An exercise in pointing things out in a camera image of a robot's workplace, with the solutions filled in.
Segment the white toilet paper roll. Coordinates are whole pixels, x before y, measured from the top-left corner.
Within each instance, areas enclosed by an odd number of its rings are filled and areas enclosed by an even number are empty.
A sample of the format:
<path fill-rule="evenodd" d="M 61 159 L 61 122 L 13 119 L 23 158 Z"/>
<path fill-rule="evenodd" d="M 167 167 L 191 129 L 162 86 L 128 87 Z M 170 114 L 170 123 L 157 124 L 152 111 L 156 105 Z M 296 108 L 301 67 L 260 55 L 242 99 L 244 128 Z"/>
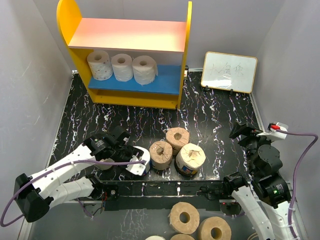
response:
<path fill-rule="evenodd" d="M 142 55 L 132 61 L 133 77 L 140 85 L 152 83 L 158 76 L 158 66 L 156 61 L 148 56 Z"/>

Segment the blue toilet paper roll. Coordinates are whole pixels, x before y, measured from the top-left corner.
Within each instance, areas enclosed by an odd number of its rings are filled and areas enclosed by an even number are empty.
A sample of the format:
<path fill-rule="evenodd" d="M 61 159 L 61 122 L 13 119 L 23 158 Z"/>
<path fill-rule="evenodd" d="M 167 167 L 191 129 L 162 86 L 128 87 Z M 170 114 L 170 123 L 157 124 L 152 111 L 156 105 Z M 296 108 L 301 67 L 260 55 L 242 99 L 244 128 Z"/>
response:
<path fill-rule="evenodd" d="M 139 176 L 144 176 L 146 175 L 150 168 L 151 168 L 151 156 L 150 156 L 150 152 L 144 148 L 144 147 L 141 147 L 141 146 L 136 146 L 136 148 L 140 149 L 143 151 L 143 154 L 142 154 L 142 157 L 141 157 L 141 160 L 144 160 L 145 163 L 143 164 L 144 165 L 144 168 L 143 170 L 139 170 L 138 172 L 138 175 Z"/>

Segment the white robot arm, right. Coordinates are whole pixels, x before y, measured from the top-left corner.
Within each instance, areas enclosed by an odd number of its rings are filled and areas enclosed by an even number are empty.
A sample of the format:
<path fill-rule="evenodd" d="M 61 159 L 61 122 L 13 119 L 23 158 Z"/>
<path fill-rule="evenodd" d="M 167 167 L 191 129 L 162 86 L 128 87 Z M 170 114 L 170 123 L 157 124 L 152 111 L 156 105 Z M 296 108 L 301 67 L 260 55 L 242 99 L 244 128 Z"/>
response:
<path fill-rule="evenodd" d="M 224 177 L 223 194 L 235 199 L 244 210 L 261 240 L 298 240 L 292 219 L 293 200 L 286 181 L 279 173 L 283 163 L 272 143 L 285 140 L 287 125 L 271 123 L 263 132 L 249 123 L 235 122 L 229 138 L 244 136 L 238 144 L 245 149 L 251 182 L 240 172 Z"/>

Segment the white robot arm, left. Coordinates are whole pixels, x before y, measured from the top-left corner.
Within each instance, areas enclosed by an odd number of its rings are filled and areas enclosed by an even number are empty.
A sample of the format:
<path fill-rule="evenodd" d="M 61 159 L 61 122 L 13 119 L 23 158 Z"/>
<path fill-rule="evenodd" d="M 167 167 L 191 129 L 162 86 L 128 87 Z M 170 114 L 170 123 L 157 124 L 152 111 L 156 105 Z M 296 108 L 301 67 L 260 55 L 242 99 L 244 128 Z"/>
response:
<path fill-rule="evenodd" d="M 46 169 L 15 180 L 14 196 L 23 217 L 32 223 L 56 205 L 78 198 L 97 200 L 102 197 L 103 184 L 93 175 L 70 181 L 82 170 L 98 165 L 137 165 L 145 163 L 144 151 L 127 142 L 130 134 L 121 126 L 109 133 L 97 133 L 83 141 L 74 151 Z"/>

